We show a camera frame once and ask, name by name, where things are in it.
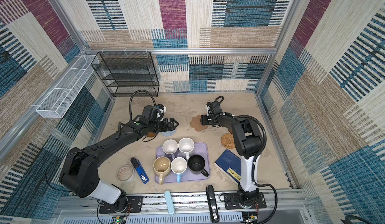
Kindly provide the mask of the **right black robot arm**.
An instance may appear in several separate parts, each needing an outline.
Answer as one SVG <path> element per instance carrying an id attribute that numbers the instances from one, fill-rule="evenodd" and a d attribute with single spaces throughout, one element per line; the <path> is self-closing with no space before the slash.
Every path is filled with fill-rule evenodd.
<path id="1" fill-rule="evenodd" d="M 203 126 L 231 129 L 235 149 L 241 156 L 241 180 L 237 192 L 240 206 L 250 207 L 259 197 L 257 165 L 266 147 L 266 131 L 259 120 L 249 115 L 235 116 L 224 112 L 220 102 L 207 102 L 207 113 L 201 116 Z"/>

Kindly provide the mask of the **brown flower cork coaster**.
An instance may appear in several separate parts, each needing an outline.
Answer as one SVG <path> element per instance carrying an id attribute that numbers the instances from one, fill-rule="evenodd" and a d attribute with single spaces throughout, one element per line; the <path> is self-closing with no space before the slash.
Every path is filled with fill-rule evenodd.
<path id="1" fill-rule="evenodd" d="M 208 128 L 208 126 L 202 125 L 201 118 L 202 117 L 200 115 L 197 115 L 195 117 L 192 117 L 191 122 L 190 122 L 191 127 L 194 128 L 195 131 L 197 131 L 197 132 L 201 132 L 201 131 Z"/>

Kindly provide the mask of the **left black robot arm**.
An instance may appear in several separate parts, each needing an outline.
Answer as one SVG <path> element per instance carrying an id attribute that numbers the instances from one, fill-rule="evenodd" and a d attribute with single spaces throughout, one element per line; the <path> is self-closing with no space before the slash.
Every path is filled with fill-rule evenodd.
<path id="1" fill-rule="evenodd" d="M 128 200 L 126 192 L 99 178 L 98 167 L 125 146 L 139 141 L 149 133 L 158 134 L 175 130 L 179 123 L 164 118 L 165 107 L 147 105 L 142 114 L 127 123 L 119 123 L 115 134 L 98 143 L 79 149 L 72 148 L 64 161 L 59 182 L 80 198 L 92 197 L 122 212 Z"/>

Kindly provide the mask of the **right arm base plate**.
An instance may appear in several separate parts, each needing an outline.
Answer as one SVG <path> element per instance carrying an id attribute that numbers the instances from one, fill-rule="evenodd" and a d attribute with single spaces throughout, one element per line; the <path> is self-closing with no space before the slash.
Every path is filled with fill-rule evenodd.
<path id="1" fill-rule="evenodd" d="M 264 194 L 259 192 L 259 197 L 249 206 L 243 206 L 240 204 L 239 196 L 237 193 L 223 193 L 220 194 L 220 201 L 225 204 L 225 209 L 235 210 L 235 209 L 265 209 L 267 207 Z"/>

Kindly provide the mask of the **beige ceramic mug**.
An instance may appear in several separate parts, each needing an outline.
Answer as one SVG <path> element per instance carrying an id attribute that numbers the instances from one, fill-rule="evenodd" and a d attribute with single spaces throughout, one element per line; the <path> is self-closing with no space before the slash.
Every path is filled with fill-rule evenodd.
<path id="1" fill-rule="evenodd" d="M 157 158 L 153 163 L 153 170 L 155 175 L 158 177 L 158 183 L 163 185 L 164 179 L 171 172 L 171 160 L 165 156 Z"/>

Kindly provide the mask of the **white speckled mug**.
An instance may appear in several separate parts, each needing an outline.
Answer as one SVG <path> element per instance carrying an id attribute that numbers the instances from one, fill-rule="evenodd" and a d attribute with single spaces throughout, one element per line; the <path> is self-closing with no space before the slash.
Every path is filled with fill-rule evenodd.
<path id="1" fill-rule="evenodd" d="M 190 138 L 182 138 L 178 143 L 179 154 L 181 157 L 185 158 L 186 161 L 193 156 L 195 151 L 195 143 Z"/>

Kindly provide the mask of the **woven rattan round coaster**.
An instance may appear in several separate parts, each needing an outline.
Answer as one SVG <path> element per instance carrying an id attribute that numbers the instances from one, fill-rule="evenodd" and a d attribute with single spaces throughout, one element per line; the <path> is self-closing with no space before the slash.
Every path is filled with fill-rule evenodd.
<path id="1" fill-rule="evenodd" d="M 221 145 L 227 149 L 235 149 L 233 134 L 226 133 L 221 137 Z"/>

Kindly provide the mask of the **blue grey knitted coaster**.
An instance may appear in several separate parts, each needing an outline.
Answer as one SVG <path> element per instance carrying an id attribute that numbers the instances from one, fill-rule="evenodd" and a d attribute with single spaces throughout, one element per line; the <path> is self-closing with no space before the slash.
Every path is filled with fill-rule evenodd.
<path id="1" fill-rule="evenodd" d="M 161 135 L 163 135 L 165 137 L 170 137 L 170 136 L 174 135 L 175 133 L 176 133 L 176 129 L 172 130 L 172 131 L 161 132 Z"/>

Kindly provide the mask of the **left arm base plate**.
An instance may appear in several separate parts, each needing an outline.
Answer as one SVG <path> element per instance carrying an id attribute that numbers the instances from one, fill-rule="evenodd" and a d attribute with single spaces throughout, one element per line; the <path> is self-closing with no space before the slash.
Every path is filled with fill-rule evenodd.
<path id="1" fill-rule="evenodd" d="M 143 196 L 126 196 L 118 199 L 114 204 L 102 201 L 98 214 L 128 214 L 140 213 Z"/>

